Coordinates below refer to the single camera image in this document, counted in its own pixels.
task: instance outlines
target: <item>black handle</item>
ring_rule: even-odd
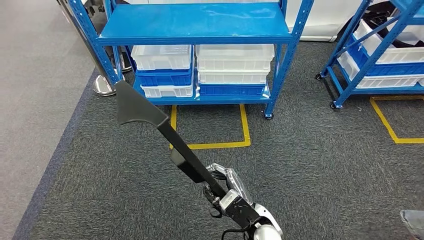
[[[218,184],[206,167],[200,162],[193,151],[181,139],[180,135],[169,123],[169,117],[146,98],[140,95],[132,86],[123,80],[115,84],[118,102],[118,122],[148,122],[155,126],[160,133],[178,151],[172,153],[172,161],[195,183],[206,182],[212,192],[220,198],[226,191]]]

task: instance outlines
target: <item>gray carpet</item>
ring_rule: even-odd
[[[314,76],[334,47],[300,43],[274,119],[263,119],[263,105],[247,106],[250,147],[195,153],[204,164],[235,168],[285,240],[407,240],[400,211],[424,209],[424,144],[394,144],[368,97],[348,100],[339,112],[329,108]],[[424,101],[413,104],[409,111],[398,111],[403,102],[381,107],[394,125],[421,118],[394,127],[399,135],[423,133]],[[92,94],[86,101],[44,205],[28,225],[31,239],[218,240],[237,227],[209,216],[200,187],[170,162],[156,129],[119,126],[116,112],[115,97]],[[243,139],[237,106],[183,106],[177,117],[187,142]]]

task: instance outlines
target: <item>gray floor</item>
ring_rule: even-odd
[[[424,144],[394,144],[368,97],[340,112],[329,108],[313,76],[333,47],[300,43],[273,120],[262,118],[263,106],[247,106],[251,146],[195,153],[204,164],[235,168],[285,240],[408,240],[400,210],[424,209]],[[28,207],[15,239],[219,239],[236,227],[209,216],[201,189],[168,160],[156,129],[119,126],[115,97],[87,95],[73,138],[40,183],[43,204]],[[399,111],[403,101],[379,104],[400,135],[424,136],[424,101],[410,102],[409,111]],[[182,106],[177,117],[189,143],[242,140],[237,106]]]
[[[10,239],[94,65],[54,0],[0,6],[0,239]]]

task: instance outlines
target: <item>shelving unit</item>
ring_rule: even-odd
[[[116,74],[103,46],[276,44],[271,93],[266,87],[262,96],[148,98],[156,105],[267,104],[264,116],[271,119],[313,2],[302,0],[294,28],[289,32],[285,21],[287,0],[143,5],[104,0],[108,21],[100,35],[96,34],[81,1],[70,0],[69,5],[113,85],[122,78],[121,68],[117,67]],[[287,45],[287,51],[281,61],[283,44]],[[136,85],[134,88],[144,94]]]
[[[332,109],[342,108],[342,104],[350,95],[380,95],[380,94],[424,94],[424,86],[416,84],[414,86],[407,87],[381,87],[381,88],[357,88],[361,80],[367,75],[369,70],[371,70],[379,58],[384,54],[386,49],[393,43],[396,37],[402,33],[408,25],[424,25],[424,0],[390,0],[400,11],[399,15],[395,16],[391,20],[388,20],[386,23],[374,29],[372,32],[366,34],[365,36],[357,39],[354,42],[350,42],[349,38],[351,37],[355,27],[359,24],[362,16],[364,15],[367,7],[370,5],[372,0],[363,0],[356,14],[353,16],[349,25],[347,26],[343,36],[338,42],[336,48],[334,49],[330,59],[328,60],[326,66],[322,71],[315,76],[317,80],[324,79],[327,75],[331,78],[331,83],[335,86],[337,90],[338,97],[334,97],[331,89],[329,88],[327,82],[325,82],[327,90],[330,96],[333,98],[332,103],[330,104]],[[386,37],[381,41],[381,44],[377,47],[374,53],[369,56],[368,60],[360,68],[356,76],[350,80],[348,74],[340,66],[337,58],[340,57],[344,52],[352,46],[357,46],[362,41],[366,40],[373,34],[379,32],[380,30],[386,28],[388,25],[395,23],[393,28],[389,31]],[[341,70],[343,77],[346,80],[347,86],[342,87],[339,79],[334,73],[333,66],[338,66]]]

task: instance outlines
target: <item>metal stanchion base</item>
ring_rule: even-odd
[[[93,90],[100,96],[112,96],[116,93],[116,90],[109,85],[106,78],[102,75],[98,75],[93,82]]]
[[[127,66],[127,67],[122,68],[122,73],[127,73],[127,72],[130,72],[132,70],[133,70],[132,66]]]

